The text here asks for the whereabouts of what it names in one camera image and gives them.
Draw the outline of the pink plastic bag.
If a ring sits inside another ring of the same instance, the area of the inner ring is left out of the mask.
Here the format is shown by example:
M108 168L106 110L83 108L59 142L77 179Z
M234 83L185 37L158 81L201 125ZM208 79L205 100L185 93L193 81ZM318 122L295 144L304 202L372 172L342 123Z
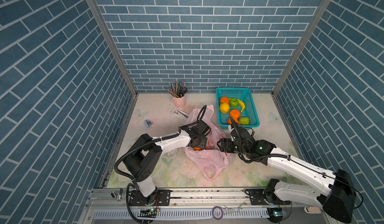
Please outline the pink plastic bag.
M204 177L209 181L216 179L230 165L232 159L231 154L221 152L217 146L217 142L226 135L211 122L214 113L214 106L208 105L203 115L203 121L211 128L207 135L206 147L185 148L186 156L201 169Z

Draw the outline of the green pear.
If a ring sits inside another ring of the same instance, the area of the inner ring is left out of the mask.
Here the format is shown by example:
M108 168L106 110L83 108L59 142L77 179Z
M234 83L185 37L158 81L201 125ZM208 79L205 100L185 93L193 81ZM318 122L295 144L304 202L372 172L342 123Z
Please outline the green pear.
M239 124L240 125L249 125L250 120L248 117L240 117L239 118Z

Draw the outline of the orange fruit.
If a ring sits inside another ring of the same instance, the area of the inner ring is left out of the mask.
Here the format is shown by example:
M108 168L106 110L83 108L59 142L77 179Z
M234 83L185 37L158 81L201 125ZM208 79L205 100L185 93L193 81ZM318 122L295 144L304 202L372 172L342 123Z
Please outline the orange fruit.
M241 112L237 109L233 109L230 111L230 117L239 119L241 117Z
M220 98L220 104L222 104L222 103L229 104L230 99L228 97L222 97L222 98Z

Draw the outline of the yellow lemon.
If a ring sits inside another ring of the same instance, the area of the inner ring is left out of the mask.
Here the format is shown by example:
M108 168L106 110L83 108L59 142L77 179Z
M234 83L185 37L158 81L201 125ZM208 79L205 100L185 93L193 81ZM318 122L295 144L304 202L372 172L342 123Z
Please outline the yellow lemon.
M219 105L219 111L221 113L228 113L230 111L231 107L228 103L224 102Z

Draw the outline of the dragon fruit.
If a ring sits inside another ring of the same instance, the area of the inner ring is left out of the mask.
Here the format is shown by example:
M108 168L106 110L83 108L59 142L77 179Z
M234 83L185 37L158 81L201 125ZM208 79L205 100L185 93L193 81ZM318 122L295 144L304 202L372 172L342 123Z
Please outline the dragon fruit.
M216 143L213 140L208 140L206 149L216 149Z

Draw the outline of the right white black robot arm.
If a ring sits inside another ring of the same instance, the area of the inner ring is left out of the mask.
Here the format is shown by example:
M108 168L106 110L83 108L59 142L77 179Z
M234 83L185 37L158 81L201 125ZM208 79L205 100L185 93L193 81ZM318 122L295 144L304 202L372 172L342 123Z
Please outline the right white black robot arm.
M221 152L236 153L245 163L262 163L305 183L303 186L292 185L271 179L264 189L267 203L298 202L320 208L339 222L352 222L358 192L348 172L341 169L334 172L312 165L269 141L255 140L238 124L232 125L231 138L222 138L217 145Z

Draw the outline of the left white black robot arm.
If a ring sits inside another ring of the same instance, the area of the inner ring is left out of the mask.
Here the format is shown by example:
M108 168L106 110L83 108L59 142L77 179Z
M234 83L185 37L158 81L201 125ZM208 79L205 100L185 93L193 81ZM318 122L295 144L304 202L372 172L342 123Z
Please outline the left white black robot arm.
M204 149L208 142L211 128L202 120L178 128L176 133L151 137L141 135L134 145L115 163L114 171L131 179L134 188L142 197L155 195L157 188L152 180L152 173L163 154L173 150L191 147Z

